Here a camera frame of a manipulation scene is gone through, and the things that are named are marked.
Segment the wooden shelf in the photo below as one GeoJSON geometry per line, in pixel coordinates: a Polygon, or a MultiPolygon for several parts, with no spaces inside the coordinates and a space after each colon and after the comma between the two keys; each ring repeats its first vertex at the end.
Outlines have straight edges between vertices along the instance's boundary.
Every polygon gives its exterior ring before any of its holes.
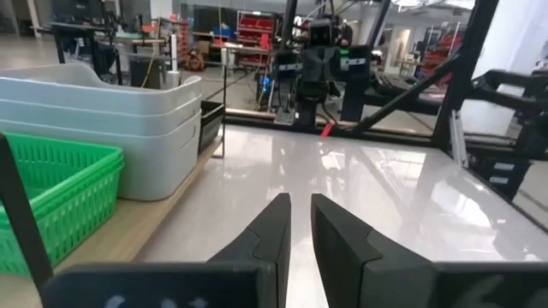
{"type": "MultiPolygon", "coordinates": [[[[221,138],[218,137],[199,155],[198,162],[187,179],[168,198],[155,202],[119,199],[112,218],[62,261],[55,271],[76,264],[133,261],[220,144],[221,138]]],[[[32,280],[27,277],[0,275],[0,307],[41,307],[32,280]]]]}

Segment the metal pole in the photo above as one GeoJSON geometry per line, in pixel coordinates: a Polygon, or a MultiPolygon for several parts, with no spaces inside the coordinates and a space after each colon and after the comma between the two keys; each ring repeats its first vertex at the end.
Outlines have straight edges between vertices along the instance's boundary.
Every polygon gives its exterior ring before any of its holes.
{"type": "Polygon", "coordinates": [[[53,268],[28,202],[8,139],[0,133],[0,201],[40,298],[53,268]]]}
{"type": "Polygon", "coordinates": [[[434,32],[434,25],[430,27],[430,35],[428,35],[428,42],[426,42],[426,46],[430,44],[430,41],[432,40],[432,33],[434,32]]]}
{"type": "Polygon", "coordinates": [[[472,91],[472,76],[497,6],[498,0],[480,0],[470,15],[461,48],[457,52],[460,58],[458,69],[453,72],[432,133],[432,145],[442,151],[447,150],[449,145],[451,111],[460,110],[472,91]]]}
{"type": "Polygon", "coordinates": [[[390,3],[390,0],[383,0],[383,2],[380,4],[380,7],[378,8],[375,22],[373,23],[373,27],[371,28],[371,32],[369,33],[369,38],[367,38],[367,46],[369,46],[369,48],[371,49],[377,43],[377,38],[383,30],[384,19],[386,19],[386,15],[388,14],[390,3]]]}
{"type": "Polygon", "coordinates": [[[460,63],[460,58],[455,57],[448,62],[442,64],[438,67],[434,74],[428,76],[426,79],[422,80],[418,85],[408,89],[404,93],[400,94],[398,97],[389,101],[383,108],[377,110],[374,114],[363,119],[358,125],[355,126],[353,131],[362,132],[366,129],[373,127],[373,125],[379,123],[387,115],[391,114],[394,110],[397,109],[398,105],[401,104],[413,104],[417,96],[426,90],[428,87],[432,86],[440,79],[442,79],[446,74],[450,73],[454,68],[458,67],[460,63]]]}
{"type": "Polygon", "coordinates": [[[221,154],[221,157],[224,157],[224,148],[226,143],[226,75],[227,75],[227,67],[224,66],[224,77],[223,77],[223,137],[221,138],[221,142],[223,143],[223,153],[221,154]]]}
{"type": "Polygon", "coordinates": [[[285,5],[285,15],[283,16],[282,42],[280,50],[288,49],[288,42],[293,32],[293,20],[297,11],[297,0],[287,0],[285,5]]]}
{"type": "Polygon", "coordinates": [[[456,23],[455,34],[453,35],[453,41],[451,42],[451,47],[449,48],[449,54],[451,54],[451,51],[453,51],[453,47],[455,47],[456,34],[459,32],[460,26],[461,22],[459,21],[456,23]]]}

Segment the black bin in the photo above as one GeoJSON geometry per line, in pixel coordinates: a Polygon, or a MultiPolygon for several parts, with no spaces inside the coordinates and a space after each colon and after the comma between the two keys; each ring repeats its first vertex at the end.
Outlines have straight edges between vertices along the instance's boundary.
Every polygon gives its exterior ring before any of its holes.
{"type": "Polygon", "coordinates": [[[202,120],[200,128],[200,147],[198,153],[207,148],[219,134],[223,122],[223,104],[202,101],[202,120]]]}

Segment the stacked white bins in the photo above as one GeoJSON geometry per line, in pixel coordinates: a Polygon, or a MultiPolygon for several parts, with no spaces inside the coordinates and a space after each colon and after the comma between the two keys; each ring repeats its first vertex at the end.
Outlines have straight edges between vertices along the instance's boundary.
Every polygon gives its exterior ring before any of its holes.
{"type": "Polygon", "coordinates": [[[201,78],[169,90],[113,86],[71,63],[0,71],[0,131],[124,149],[119,196],[170,196],[196,164],[201,78]]]}

